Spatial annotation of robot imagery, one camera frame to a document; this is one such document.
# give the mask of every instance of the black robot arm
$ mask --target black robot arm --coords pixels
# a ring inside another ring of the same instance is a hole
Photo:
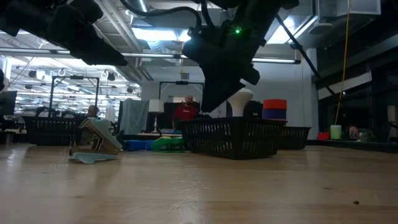
[[[191,40],[183,54],[199,63],[205,75],[202,110],[213,111],[230,96],[245,87],[240,80],[256,85],[259,72],[251,60],[258,48],[264,46],[264,36],[281,7],[291,9],[299,0],[211,0],[228,9],[238,7],[232,21],[221,27],[190,29]]]
[[[88,65],[127,65],[124,57],[96,35],[93,23],[103,16],[93,0],[1,0],[0,30],[20,29],[62,46]]]

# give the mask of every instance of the table lamp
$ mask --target table lamp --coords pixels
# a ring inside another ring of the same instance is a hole
[[[157,133],[157,115],[164,113],[164,102],[162,100],[149,100],[149,113],[155,114],[155,123],[153,133]]]

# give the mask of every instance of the green led light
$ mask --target green led light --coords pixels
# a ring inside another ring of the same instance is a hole
[[[235,34],[240,34],[241,32],[242,32],[242,28],[237,27],[237,28],[235,29]]]

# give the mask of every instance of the red shirt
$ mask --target red shirt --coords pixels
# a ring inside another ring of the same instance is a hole
[[[194,119],[198,113],[199,111],[196,108],[182,104],[175,110],[174,119],[179,121],[190,121]]]

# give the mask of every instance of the black wire basket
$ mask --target black wire basket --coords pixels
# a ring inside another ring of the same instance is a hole
[[[42,118],[35,116],[23,117],[28,142],[38,146],[69,146],[71,142],[79,142],[81,136],[81,118]]]
[[[277,154],[285,121],[216,118],[182,121],[185,149],[229,159],[258,159]]]
[[[280,149],[305,148],[310,129],[306,127],[284,127],[280,138]]]

